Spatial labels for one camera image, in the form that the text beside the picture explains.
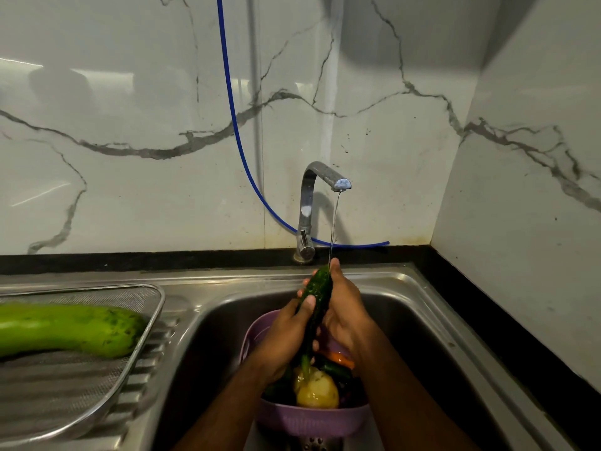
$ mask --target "purple bowl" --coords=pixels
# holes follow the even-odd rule
[[[240,362],[263,340],[267,330],[275,321],[279,310],[261,315],[248,328],[240,351]],[[320,346],[349,356],[348,351],[322,327]],[[355,408],[320,409],[291,407],[261,399],[257,410],[258,423],[295,437],[348,437],[365,423],[370,412],[369,405]]]

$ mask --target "fingernail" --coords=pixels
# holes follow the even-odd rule
[[[311,295],[308,295],[308,296],[305,298],[305,302],[306,302],[308,305],[310,305],[310,306],[311,306],[311,308],[315,307],[315,301],[316,301],[316,299],[315,299],[315,296],[314,296],[314,295],[312,295],[312,294],[311,294]]]

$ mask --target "person's left hand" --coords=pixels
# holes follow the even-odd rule
[[[265,371],[268,383],[282,377],[286,365],[301,347],[305,326],[315,308],[315,296],[307,296],[295,314],[298,303],[298,299],[292,299],[280,310],[267,335],[252,352]]]

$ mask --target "forearm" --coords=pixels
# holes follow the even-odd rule
[[[387,450],[475,450],[401,359],[382,330],[365,319],[353,359]]]
[[[261,393],[267,386],[262,364],[254,356],[251,354],[240,366],[172,451],[243,449]]]

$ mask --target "marble wall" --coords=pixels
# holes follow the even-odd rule
[[[339,242],[430,242],[499,2],[224,0],[275,211],[297,225],[322,160],[353,183]],[[1,0],[0,37],[0,254],[295,244],[240,162],[215,0]]]
[[[601,0],[503,0],[432,245],[601,390]]]

